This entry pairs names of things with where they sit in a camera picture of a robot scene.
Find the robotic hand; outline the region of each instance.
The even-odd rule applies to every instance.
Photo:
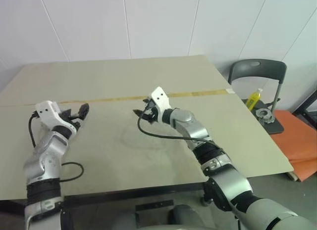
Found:
[[[47,100],[36,104],[36,111],[29,120],[34,152],[24,164],[27,178],[27,206],[24,210],[26,230],[73,229],[70,215],[63,210],[62,205],[59,184],[63,181],[60,180],[61,160],[68,149],[68,141],[76,136],[80,128],[80,123],[74,120],[84,120],[88,112],[88,104],[82,105],[74,115],[71,115],[71,109],[61,111],[56,102]],[[38,145],[35,145],[31,130],[33,118],[40,118],[49,129]]]
[[[253,195],[248,180],[233,166],[228,155],[217,146],[206,128],[185,110],[172,109],[162,88],[156,88],[145,99],[146,108],[134,110],[139,116],[138,128],[141,132],[170,139],[184,139],[201,164],[201,169],[209,180],[205,184],[204,202],[214,201],[217,208],[232,211],[250,230],[314,230],[307,219],[270,200]],[[168,124],[182,137],[161,136],[148,133],[140,126],[140,120],[150,123]]]

